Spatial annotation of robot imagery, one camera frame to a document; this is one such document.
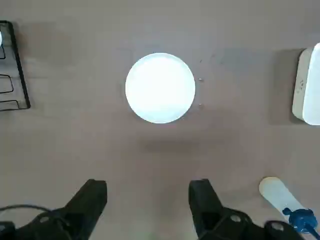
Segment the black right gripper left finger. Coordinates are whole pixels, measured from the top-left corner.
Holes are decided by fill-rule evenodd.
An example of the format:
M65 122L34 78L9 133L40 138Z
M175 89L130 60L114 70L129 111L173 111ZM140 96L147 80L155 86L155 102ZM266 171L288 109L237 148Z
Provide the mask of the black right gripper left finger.
M88 240L108 202L107 183L89 179L61 208L49 209L34 204L13 204L0 211L39 210L32 221L17 228L12 221L0 222L2 240Z

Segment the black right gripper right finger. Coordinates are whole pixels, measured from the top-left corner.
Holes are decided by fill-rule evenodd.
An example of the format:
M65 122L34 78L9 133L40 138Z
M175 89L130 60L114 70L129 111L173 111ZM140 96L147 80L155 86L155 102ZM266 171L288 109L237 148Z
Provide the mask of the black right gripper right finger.
M270 220L258 226L246 213L223 206L208 179L189 183L188 202L199 240L303 239L283 221Z

